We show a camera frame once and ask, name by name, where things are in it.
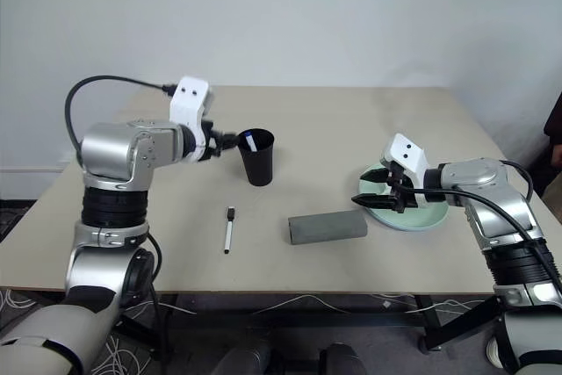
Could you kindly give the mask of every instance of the person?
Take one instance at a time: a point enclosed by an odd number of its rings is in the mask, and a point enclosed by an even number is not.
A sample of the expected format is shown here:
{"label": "person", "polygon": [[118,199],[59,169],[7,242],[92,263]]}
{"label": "person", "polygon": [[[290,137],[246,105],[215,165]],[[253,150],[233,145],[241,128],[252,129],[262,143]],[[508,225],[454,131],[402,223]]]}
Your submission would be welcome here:
{"label": "person", "polygon": [[[562,169],[562,93],[546,120],[544,133],[551,139],[551,166]],[[543,201],[558,221],[562,222],[562,172],[544,190]]]}

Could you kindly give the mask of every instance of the black cable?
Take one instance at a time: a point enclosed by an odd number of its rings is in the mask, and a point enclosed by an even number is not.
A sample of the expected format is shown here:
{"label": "black cable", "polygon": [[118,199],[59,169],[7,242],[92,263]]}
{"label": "black cable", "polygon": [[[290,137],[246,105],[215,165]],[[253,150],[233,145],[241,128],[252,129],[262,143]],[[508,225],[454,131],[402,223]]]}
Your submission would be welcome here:
{"label": "black cable", "polygon": [[67,99],[64,102],[64,122],[66,123],[67,126],[67,132],[68,132],[68,137],[70,138],[70,142],[72,142],[72,146],[76,150],[76,156],[78,158],[78,162],[81,162],[82,160],[80,157],[80,142],[78,142],[78,139],[76,138],[74,127],[72,126],[72,118],[70,116],[72,100],[74,99],[74,96],[76,95],[78,90],[80,90],[84,85],[87,85],[89,83],[94,83],[95,81],[104,81],[104,80],[122,81],[124,83],[136,83],[138,85],[142,85],[145,87],[156,88],[157,90],[162,90],[165,93],[167,93],[169,97],[172,97],[174,95],[174,92],[176,91],[176,87],[177,87],[174,84],[157,85],[154,83],[145,83],[144,81],[139,81],[138,79],[127,78],[124,76],[114,76],[114,75],[90,76],[89,78],[85,78],[79,83],[76,83],[76,85],[72,87],[68,92]]}
{"label": "black cable", "polygon": [[166,351],[168,349],[168,342],[166,341],[166,327],[162,322],[160,309],[158,308],[158,297],[156,296],[154,285],[150,285],[150,298],[152,299],[152,304],[155,308],[156,328],[158,329],[158,332],[160,334],[160,373],[161,375],[166,375],[166,360],[168,359]]}
{"label": "black cable", "polygon": [[18,320],[19,318],[23,318],[24,316],[27,316],[32,310],[35,309],[35,307],[36,307],[37,305],[38,305],[38,304],[36,303],[36,304],[34,304],[33,306],[29,306],[29,309],[26,309],[25,312],[23,312],[23,313],[21,313],[21,314],[19,314],[19,315],[16,315],[16,316],[12,317],[11,319],[9,319],[8,322],[5,322],[4,325],[0,326],[0,333],[1,333],[2,331],[4,331],[5,328],[8,327],[10,324],[12,324],[15,320]]}
{"label": "black cable", "polygon": [[510,160],[500,160],[501,162],[503,162],[506,166],[511,166],[514,169],[517,170],[517,172],[522,176],[523,179],[525,179],[525,181],[527,182],[527,196],[525,197],[525,199],[527,199],[527,201],[529,202],[531,198],[533,198],[533,191],[534,191],[534,186],[533,186],[533,179],[530,177],[529,172],[518,162],[511,162]]}
{"label": "black cable", "polygon": [[150,234],[150,232],[148,232],[148,240],[150,241],[150,243],[152,243],[152,246],[155,247],[156,256],[158,257],[158,263],[156,264],[155,272],[152,274],[152,281],[155,281],[162,267],[162,250],[160,249],[160,245],[153,237],[153,235]]}
{"label": "black cable", "polygon": [[560,281],[560,278],[558,277],[556,270],[549,263],[546,262],[546,260],[543,257],[543,254],[541,254],[541,252],[538,250],[537,243],[530,237],[530,235],[527,233],[527,230],[525,230],[523,226],[519,224],[519,222],[516,219],[514,219],[503,208],[495,204],[493,201],[489,200],[488,198],[481,197],[480,195],[476,195],[475,193],[459,191],[456,189],[414,189],[414,188],[407,188],[406,186],[403,186],[401,184],[395,184],[394,188],[399,191],[404,191],[409,193],[422,193],[422,194],[440,193],[443,195],[458,195],[459,197],[474,199],[475,201],[478,201],[484,204],[485,206],[489,207],[495,213],[500,215],[505,221],[507,221],[511,226],[513,226],[513,228],[521,235],[521,237],[525,240],[525,242],[528,243],[532,254],[535,256],[538,262],[540,262],[541,265],[543,265],[544,270],[551,278],[552,283],[556,286],[558,292],[562,294],[562,282]]}

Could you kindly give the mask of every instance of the white wall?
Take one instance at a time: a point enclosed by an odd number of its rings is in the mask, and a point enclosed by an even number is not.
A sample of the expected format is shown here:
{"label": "white wall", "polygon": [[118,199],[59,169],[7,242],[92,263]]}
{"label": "white wall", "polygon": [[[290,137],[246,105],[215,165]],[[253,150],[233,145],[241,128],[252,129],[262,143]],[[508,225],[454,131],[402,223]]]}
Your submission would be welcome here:
{"label": "white wall", "polygon": [[[561,70],[561,0],[0,0],[0,166],[56,167],[70,150],[66,91],[100,73],[446,85],[508,157],[527,162],[544,145]],[[85,90],[79,132],[133,91]],[[0,196],[33,198],[55,176],[4,172]]]}

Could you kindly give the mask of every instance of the white marker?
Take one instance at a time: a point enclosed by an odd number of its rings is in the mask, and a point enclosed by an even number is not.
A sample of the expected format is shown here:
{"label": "white marker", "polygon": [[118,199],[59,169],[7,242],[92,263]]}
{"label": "white marker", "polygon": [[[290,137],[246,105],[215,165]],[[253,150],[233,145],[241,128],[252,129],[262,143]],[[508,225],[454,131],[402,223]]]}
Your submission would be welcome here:
{"label": "white marker", "polygon": [[225,254],[230,252],[230,243],[232,242],[232,222],[234,221],[234,207],[229,206],[227,211],[227,238],[225,239]]}
{"label": "white marker", "polygon": [[246,142],[248,143],[249,150],[252,153],[255,153],[257,151],[257,148],[256,143],[254,142],[254,138],[252,137],[252,133],[250,131],[247,131],[244,133],[244,136],[246,137]]}

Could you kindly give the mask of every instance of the floor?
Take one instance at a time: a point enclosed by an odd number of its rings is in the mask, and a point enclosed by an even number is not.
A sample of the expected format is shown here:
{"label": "floor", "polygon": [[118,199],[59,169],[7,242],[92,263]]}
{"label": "floor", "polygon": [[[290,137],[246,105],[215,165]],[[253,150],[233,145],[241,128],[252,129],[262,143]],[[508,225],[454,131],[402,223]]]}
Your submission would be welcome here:
{"label": "floor", "polygon": [[[6,229],[14,219],[25,210],[12,209],[0,210],[0,241],[2,234],[6,235]],[[295,295],[182,295],[177,305],[199,313],[217,312],[241,309],[263,309],[274,306]],[[12,294],[14,299],[24,299],[16,292]],[[321,298],[328,304],[337,306],[349,312],[354,308],[362,306],[376,307],[381,312],[404,312],[414,309],[413,301],[408,296],[403,298],[376,298],[370,295],[322,295]],[[434,298],[435,302],[445,298]],[[456,297],[460,301],[474,299],[473,297]],[[283,306],[283,308],[295,309],[325,309],[324,305],[311,297]],[[129,311],[135,315],[138,308]],[[440,306],[439,313],[443,321],[458,316],[451,314],[462,310],[459,306]],[[5,306],[0,313],[1,334],[7,332],[6,325],[10,327],[18,320],[11,321],[28,312],[29,309],[12,309]],[[416,342],[421,331],[418,328],[281,328],[270,331],[251,331],[247,329],[224,329],[221,327],[212,329],[191,329],[190,316],[174,312],[170,319],[170,339],[175,353],[169,364],[169,375],[208,375],[214,366],[220,361],[225,353],[237,343],[249,337],[261,337],[270,342],[273,349],[278,350],[285,358],[291,360],[316,360],[319,351],[325,349],[331,343],[347,343],[353,347],[371,375],[377,374],[440,374],[450,375],[494,375],[505,373],[493,368],[486,360],[484,348],[488,333],[480,333],[461,343],[444,348],[442,351],[425,356],[417,349]],[[150,323],[152,320],[152,309],[147,308],[138,316],[138,320]],[[120,340],[120,349],[128,349],[135,353],[140,365],[148,359],[145,350],[139,350],[124,340]],[[107,357],[106,350],[100,354],[100,362]],[[135,364],[131,362],[131,371],[137,374]],[[148,375],[159,374],[159,365],[152,362],[143,372]],[[302,375],[311,375],[314,372],[294,372]]]}

